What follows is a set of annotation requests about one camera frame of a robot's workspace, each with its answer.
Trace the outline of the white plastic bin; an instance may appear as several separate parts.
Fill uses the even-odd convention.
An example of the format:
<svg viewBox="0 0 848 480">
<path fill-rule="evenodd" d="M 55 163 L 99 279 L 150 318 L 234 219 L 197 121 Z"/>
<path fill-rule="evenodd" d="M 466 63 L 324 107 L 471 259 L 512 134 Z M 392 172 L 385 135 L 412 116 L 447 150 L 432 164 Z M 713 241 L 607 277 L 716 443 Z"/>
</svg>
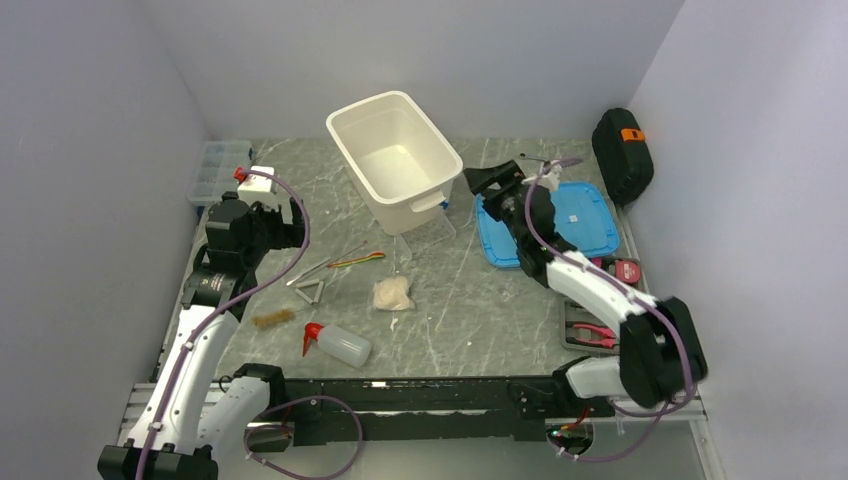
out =
<svg viewBox="0 0 848 480">
<path fill-rule="evenodd" d="M 444 212 L 463 160 L 407 93 L 360 100 L 332 112 L 325 125 L 386 234 L 401 235 Z"/>
</svg>

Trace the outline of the wash bottle red cap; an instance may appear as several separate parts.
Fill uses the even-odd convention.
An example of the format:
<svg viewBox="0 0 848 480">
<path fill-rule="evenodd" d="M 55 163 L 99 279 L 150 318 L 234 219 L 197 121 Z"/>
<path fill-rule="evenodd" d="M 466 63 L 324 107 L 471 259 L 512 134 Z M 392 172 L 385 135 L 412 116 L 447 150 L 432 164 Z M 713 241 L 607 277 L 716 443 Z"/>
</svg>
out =
<svg viewBox="0 0 848 480">
<path fill-rule="evenodd" d="M 315 343 L 320 350 L 355 368 L 362 367 L 370 356 L 372 343 L 336 325 L 309 322 L 304 326 L 302 356 Z"/>
</svg>

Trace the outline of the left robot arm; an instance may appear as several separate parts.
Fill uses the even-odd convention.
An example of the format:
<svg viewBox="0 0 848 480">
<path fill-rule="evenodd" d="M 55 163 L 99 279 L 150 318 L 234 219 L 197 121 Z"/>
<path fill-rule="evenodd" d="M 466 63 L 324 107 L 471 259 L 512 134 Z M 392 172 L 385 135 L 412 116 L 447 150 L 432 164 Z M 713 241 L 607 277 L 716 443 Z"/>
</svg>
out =
<svg viewBox="0 0 848 480">
<path fill-rule="evenodd" d="M 271 194 L 255 199 L 227 192 L 207 210 L 205 242 L 183 286 L 176 335 L 153 393 L 120 446 L 107 445 L 97 462 L 104 479 L 215 479 L 233 435 L 256 415 L 279 417 L 287 406 L 281 368 L 245 364 L 235 391 L 202 411 L 218 362 L 263 288 L 256 270 L 271 250 L 309 244 L 309 217 L 298 197 L 291 222 Z"/>
</svg>

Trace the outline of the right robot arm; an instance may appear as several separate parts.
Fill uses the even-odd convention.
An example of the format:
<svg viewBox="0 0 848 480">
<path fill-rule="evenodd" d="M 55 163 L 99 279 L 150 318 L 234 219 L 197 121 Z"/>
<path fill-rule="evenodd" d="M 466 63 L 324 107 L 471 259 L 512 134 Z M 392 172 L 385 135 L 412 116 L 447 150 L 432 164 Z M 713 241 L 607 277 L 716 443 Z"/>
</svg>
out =
<svg viewBox="0 0 848 480">
<path fill-rule="evenodd" d="M 615 356 L 586 357 L 563 367 L 565 379 L 551 388 L 557 411 L 574 415 L 589 399 L 628 398 L 643 416 L 678 410 L 707 373 L 705 355 L 687 305 L 658 299 L 603 271 L 555 228 L 551 194 L 563 168 L 578 159 L 545 160 L 527 176 L 510 160 L 495 167 L 466 168 L 470 192 L 484 211 L 505 225 L 521 270 L 541 286 L 575 301 L 607 327 Z"/>
</svg>

